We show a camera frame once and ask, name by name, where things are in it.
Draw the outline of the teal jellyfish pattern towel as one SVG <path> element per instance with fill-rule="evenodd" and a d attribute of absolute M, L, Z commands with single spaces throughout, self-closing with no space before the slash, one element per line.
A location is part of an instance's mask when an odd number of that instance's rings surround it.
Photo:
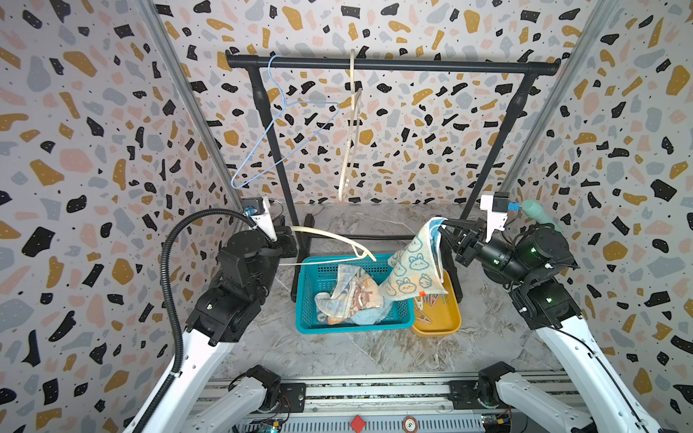
<path fill-rule="evenodd" d="M 445 218 L 431 218 L 409 245 L 388 259 L 392 271 L 379 285 L 379 292 L 391 301 L 405 301 L 429 295 L 445 295 L 444 269 L 440 252 L 440 228 Z"/>

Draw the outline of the large wooden hanger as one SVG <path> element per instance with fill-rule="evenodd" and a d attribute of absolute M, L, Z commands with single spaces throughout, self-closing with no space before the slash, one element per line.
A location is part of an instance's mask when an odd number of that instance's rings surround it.
<path fill-rule="evenodd" d="M 348 245 L 352 246 L 354 256 L 353 257 L 348 257 L 346 259 L 334 259 L 334 260 L 327 260 L 327 261 L 321 261 L 321 262 L 311 262 L 309 263 L 307 259 L 305 259 L 301 263 L 280 263 L 280 267 L 287 267 L 287 266 L 305 266 L 305 265 L 323 265 L 323 264 L 332 264 L 332 263 L 347 263 L 347 262 L 355 262 L 355 261 L 360 261 L 364 260 L 366 258 L 369 258 L 372 262 L 376 262 L 377 259 L 375 255 L 364 245 L 361 243 L 357 242 L 356 240 L 350 239 L 346 236 L 341 236 L 332 232 L 328 232 L 325 230 L 320 230 L 314 227 L 291 227 L 292 232 L 294 233 L 301 233 L 301 234 L 308 234 L 308 235 L 318 235 L 318 236 L 323 236 L 329 239 L 333 239 Z"/>

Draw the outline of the orange patterned towel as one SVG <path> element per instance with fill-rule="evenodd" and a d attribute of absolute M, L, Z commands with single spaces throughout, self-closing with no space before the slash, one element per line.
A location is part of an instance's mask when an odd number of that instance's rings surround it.
<path fill-rule="evenodd" d="M 330 326 L 353 324 L 350 318 L 360 310 L 380 309 L 391 305 L 379 290 L 375 280 L 361 267 L 340 264 L 333 290 L 314 297 L 317 319 Z"/>

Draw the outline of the light blue wire hanger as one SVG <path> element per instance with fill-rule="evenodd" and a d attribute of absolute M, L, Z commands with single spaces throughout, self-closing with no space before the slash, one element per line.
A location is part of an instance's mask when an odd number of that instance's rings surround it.
<path fill-rule="evenodd" d="M 233 60 L 235 66 L 242 67 L 247 72 L 247 75 L 251 81 L 254 102 L 256 102 L 256 110 L 258 115 L 260 115 L 260 120 L 263 123 L 263 133 L 257 139 L 256 143 L 250 148 L 247 156 L 237 166 L 236 171 L 231 176 L 230 186 L 236 191 L 240 191 L 240 189 L 248 188 L 252 183 L 261 180 L 261 178 L 269 175 L 273 171 L 277 173 L 280 181 L 283 181 L 283 179 L 286 178 L 284 163 L 287 161 L 287 159 L 294 157 L 296 153 L 299 153 L 306 144 L 308 144 L 312 139 L 316 138 L 318 134 L 326 129 L 327 124 L 334 122 L 337 119 L 337 115 L 340 113 L 341 108 L 339 107 L 339 102 L 332 101 L 330 99 L 315 101 L 301 99 L 291 100 L 288 93 L 279 84 L 276 77 L 274 77 L 274 71 L 276 69 L 317 69 L 319 66 L 322 66 L 321 59 L 300 59 L 281 56 L 279 54 L 266 58 L 265 70 L 267 72 L 267 79 L 277 90 L 277 97 L 280 102 L 280 108 L 275 114 L 273 113 L 273 105 L 270 101 L 269 92 L 265 88 L 265 81 L 263 80 L 262 73 L 260 72 L 260 61 L 262 58 L 259 56 L 231 56 L 228 57 L 227 60 L 229 63 L 231 63 L 231 60 Z M 289 113 L 293 108 L 297 108 L 297 106 L 335 108 L 335 111 L 332 112 L 331 117 L 328 119 L 328 122 L 324 124 L 324 126 L 321 126 L 309 138 L 304 138 L 301 142 L 299 142 L 299 145 L 290 150 L 288 154 L 284 154 L 280 149 L 279 138 L 275 126 L 278 120 L 281 120 L 285 114 Z M 254 156 L 260 149 L 260 145 L 264 143 L 267 143 L 270 147 L 273 163 L 261 169 L 261 171 L 258 171 L 258 173 L 255 175 L 244 178 L 243 174 L 248 174 L 245 169 L 253 161 Z"/>

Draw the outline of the light blue towel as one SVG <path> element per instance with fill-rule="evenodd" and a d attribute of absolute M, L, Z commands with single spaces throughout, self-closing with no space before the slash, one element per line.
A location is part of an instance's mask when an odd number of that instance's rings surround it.
<path fill-rule="evenodd" d="M 391 308 L 391 305 L 387 305 L 380 309 L 360 310 L 350 318 L 350 321 L 357 326 L 376 325 L 388 316 Z"/>

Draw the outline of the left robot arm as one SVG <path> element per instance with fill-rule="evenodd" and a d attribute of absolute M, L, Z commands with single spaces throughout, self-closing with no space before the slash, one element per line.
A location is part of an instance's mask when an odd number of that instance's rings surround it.
<path fill-rule="evenodd" d="M 171 288 L 171 249 L 186 227 L 209 216 L 234 217 L 247 229 L 222 245 L 220 269 L 189 317 L 180 321 Z M 126 431 L 229 432 L 255 411 L 280 407 L 281 378 L 256 366 L 240 375 L 211 406 L 192 413 L 211 375 L 261 312 L 281 259 L 296 254 L 292 232 L 288 227 L 275 227 L 269 212 L 206 209 L 173 227 L 162 245 L 160 262 L 164 308 L 173 332 L 173 360 Z"/>

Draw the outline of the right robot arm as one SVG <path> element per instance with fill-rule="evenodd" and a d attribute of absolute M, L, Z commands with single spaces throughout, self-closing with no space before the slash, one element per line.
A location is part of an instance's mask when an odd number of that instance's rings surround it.
<path fill-rule="evenodd" d="M 448 219 L 440 229 L 458 263 L 481 263 L 561 363 L 586 405 L 577 411 L 498 362 L 480 371 L 481 405 L 523 413 L 548 432 L 660 432 L 660 423 L 627 388 L 595 341 L 579 306 L 556 276 L 577 268 L 568 241 L 551 223 L 536 223 L 511 243 L 490 235 L 485 220 Z"/>

